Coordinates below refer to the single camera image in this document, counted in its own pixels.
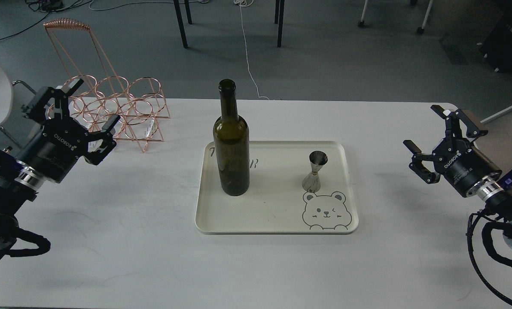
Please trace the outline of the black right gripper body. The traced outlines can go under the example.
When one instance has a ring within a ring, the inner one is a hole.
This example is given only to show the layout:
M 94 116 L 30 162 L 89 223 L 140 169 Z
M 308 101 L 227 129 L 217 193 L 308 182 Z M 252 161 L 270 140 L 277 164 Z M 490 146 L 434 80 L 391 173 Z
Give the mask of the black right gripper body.
M 442 157 L 442 161 L 433 166 L 462 197 L 474 195 L 470 191 L 486 176 L 499 179 L 501 169 L 468 139 L 457 138 L 453 142 L 451 145 L 443 140 L 437 145 L 433 154 Z

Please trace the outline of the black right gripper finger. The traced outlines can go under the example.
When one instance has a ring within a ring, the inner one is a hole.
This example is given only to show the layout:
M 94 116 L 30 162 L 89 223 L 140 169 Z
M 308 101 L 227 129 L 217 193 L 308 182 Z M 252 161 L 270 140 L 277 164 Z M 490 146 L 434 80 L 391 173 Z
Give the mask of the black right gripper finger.
M 478 117 L 468 109 L 457 109 L 455 111 L 443 109 L 438 104 L 430 107 L 437 115 L 445 120 L 446 124 L 446 141 L 448 146 L 454 146 L 456 141 L 465 140 L 462 137 L 460 122 L 466 126 L 466 137 L 479 138 L 488 134 L 488 130 L 484 127 Z
M 439 182 L 441 176 L 438 172 L 430 171 L 428 168 L 425 167 L 423 162 L 438 162 L 441 157 L 422 153 L 421 149 L 411 141 L 411 139 L 406 139 L 403 141 L 403 144 L 411 151 L 412 157 L 411 162 L 409 164 L 409 168 L 417 174 L 423 181 L 425 181 L 427 184 L 434 184 Z

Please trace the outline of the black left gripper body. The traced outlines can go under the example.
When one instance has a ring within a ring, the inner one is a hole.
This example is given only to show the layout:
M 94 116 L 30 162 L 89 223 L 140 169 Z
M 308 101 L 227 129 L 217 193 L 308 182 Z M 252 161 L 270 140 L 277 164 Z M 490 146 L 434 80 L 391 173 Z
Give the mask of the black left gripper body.
M 60 183 L 88 151 L 88 131 L 71 117 L 44 121 L 40 131 L 16 156 L 47 180 Z

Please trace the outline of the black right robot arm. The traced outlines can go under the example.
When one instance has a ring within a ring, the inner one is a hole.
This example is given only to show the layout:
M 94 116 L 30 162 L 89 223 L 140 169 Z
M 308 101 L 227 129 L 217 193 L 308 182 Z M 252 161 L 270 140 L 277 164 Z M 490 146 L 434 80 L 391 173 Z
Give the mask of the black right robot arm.
M 445 137 L 430 154 L 423 153 L 413 141 L 403 143 L 411 151 L 409 168 L 427 184 L 437 183 L 441 177 L 462 197 L 478 196 L 484 209 L 472 213 L 468 219 L 466 241 L 472 266 L 482 283 L 496 297 L 512 307 L 512 299 L 500 293 L 483 276 L 474 256 L 473 234 L 477 223 L 484 218 L 482 244 L 488 256 L 512 268 L 512 170 L 502 176 L 475 142 L 488 131 L 467 109 L 447 110 L 433 104 L 431 109 L 445 122 Z

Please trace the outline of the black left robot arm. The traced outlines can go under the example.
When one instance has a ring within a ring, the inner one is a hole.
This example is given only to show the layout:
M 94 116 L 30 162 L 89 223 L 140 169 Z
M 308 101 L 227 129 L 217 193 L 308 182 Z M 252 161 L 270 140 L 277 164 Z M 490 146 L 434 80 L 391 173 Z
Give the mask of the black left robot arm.
M 95 132 L 71 117 L 69 99 L 83 83 L 83 78 L 77 77 L 63 86 L 36 92 L 22 111 L 40 129 L 16 156 L 0 150 L 0 260 L 6 255 L 46 254 L 50 241 L 20 228 L 16 212 L 26 201 L 36 199 L 44 182 L 60 183 L 81 157 L 96 166 L 116 147 L 113 128 L 119 115 L 111 115 Z

